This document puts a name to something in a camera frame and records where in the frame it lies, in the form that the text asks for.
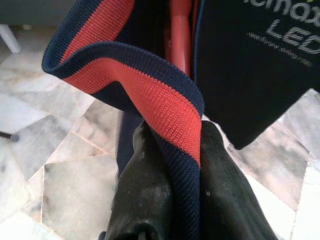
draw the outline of black fabric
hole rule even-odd
[[[164,25],[167,8],[167,0],[135,0],[133,11],[116,41],[164,58]]]
[[[209,121],[201,130],[203,240],[277,240],[252,188]]]
[[[319,7],[319,0],[200,1],[194,78],[205,114],[237,149],[308,89],[319,90]]]
[[[173,194],[164,159],[148,125],[133,135],[134,155],[121,174],[105,240],[167,240]]]
[[[142,117],[124,112],[119,131],[118,148],[116,152],[116,163],[118,165],[118,178],[121,176],[127,163],[134,154],[132,138],[135,129],[143,121]]]

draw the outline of gray marble tile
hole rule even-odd
[[[0,222],[29,200],[27,182],[16,163],[10,143],[0,138]]]
[[[301,143],[320,159],[320,94],[308,91],[281,117]]]
[[[319,240],[320,171],[307,167],[292,240]]]
[[[54,231],[20,211],[0,223],[0,239],[63,240]]]
[[[314,159],[308,162],[308,165],[320,171],[320,159]]]
[[[48,160],[71,127],[71,122],[49,115],[17,133],[20,139],[11,149],[27,180]]]
[[[43,223],[66,240],[98,239],[108,226],[116,171],[109,156],[46,164]]]
[[[228,150],[245,173],[297,210],[309,152],[290,131],[275,122],[249,146]]]
[[[31,199],[36,201],[42,197],[44,193],[45,168],[42,166],[36,173],[27,181],[28,190]]]
[[[16,133],[47,115],[15,97],[0,93],[0,131]]]
[[[72,130],[115,157],[121,113],[120,110],[95,100],[83,117],[75,123]]]
[[[27,204],[22,211],[37,223],[41,223],[42,197]]]
[[[279,240],[290,240],[296,212],[253,177],[247,175],[246,178],[276,236]]]
[[[21,45],[19,54],[12,54],[2,62],[1,66],[17,69],[32,69],[42,72],[41,62],[46,47],[55,33],[54,27],[35,27],[32,30],[16,29],[15,36]]]
[[[0,93],[51,91],[62,82],[55,76],[44,72],[12,66],[0,66],[0,79]]]
[[[36,109],[70,121],[78,120],[94,101],[92,96],[65,82],[51,91],[15,92],[12,95]]]
[[[46,163],[80,160],[105,153],[73,132],[69,132]]]

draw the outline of marble floor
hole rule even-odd
[[[0,42],[0,239],[97,240],[116,187],[121,112],[41,70],[55,29]],[[320,94],[308,91],[252,144],[225,147],[280,240],[319,240]]]

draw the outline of tiled floor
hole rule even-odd
[[[120,111],[41,70],[54,28],[0,42],[0,239],[96,240],[115,190]],[[320,94],[309,91],[255,142],[225,146],[281,240],[319,240]]]

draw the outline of white lettering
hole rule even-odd
[[[265,8],[269,9],[273,0],[267,0],[265,4]]]
[[[303,14],[301,16],[297,14],[297,8],[303,8]],[[300,20],[301,22],[305,21],[309,16],[309,14],[310,14],[310,6],[309,4],[304,2],[296,3],[295,5],[292,6],[290,10],[290,16],[293,19]]]
[[[292,44],[294,46],[298,46],[300,44],[300,42],[295,41],[295,40],[303,40],[304,37],[301,35],[297,35],[295,33],[299,33],[301,35],[307,36],[310,35],[309,31],[303,30],[300,27],[294,26],[293,28],[291,28],[284,36],[283,36],[283,41],[288,43],[288,44]]]
[[[282,14],[287,15],[292,5],[291,0],[277,0],[273,12],[278,12],[281,8],[282,3],[284,3],[284,9]]]
[[[314,17],[312,19],[307,19],[305,22],[308,24],[314,23],[315,26],[320,27],[320,8],[314,6],[312,10],[314,11]]]
[[[282,53],[287,54],[292,59],[297,59],[298,58],[298,55],[294,54],[290,49],[286,49],[286,48],[282,47],[282,48],[280,48],[279,51],[282,52]]]
[[[314,24],[320,27],[320,7],[313,6],[306,2],[298,2],[292,5],[292,0],[243,0],[244,3],[251,3],[255,7],[262,7],[265,5],[266,9],[273,8],[273,12],[280,12],[282,15],[290,15],[294,20],[305,22],[307,24]]]
[[[252,3],[253,6],[256,6],[256,7],[261,7],[266,3],[266,1],[257,2],[257,0],[250,0],[250,2]]]
[[[279,19],[276,19],[272,22],[272,24],[270,25],[270,27],[266,30],[267,34],[270,34],[271,36],[275,37],[276,39],[281,39],[282,35],[280,35],[279,33],[274,32],[275,27],[278,25],[278,23],[280,22]]]
[[[311,42],[313,41],[316,41],[320,44],[320,37],[319,36],[316,36],[316,35],[313,35],[313,36],[310,36],[307,40],[305,40],[304,43],[302,43],[298,48],[300,50],[303,50],[303,51],[306,51],[307,53],[309,54],[318,54],[320,53],[320,45],[319,45],[319,48],[318,49],[311,49],[309,47],[307,47]]]
[[[260,40],[261,37],[258,36],[257,34],[254,34],[253,32],[248,32],[247,35],[252,38],[252,39],[255,39],[255,40]]]

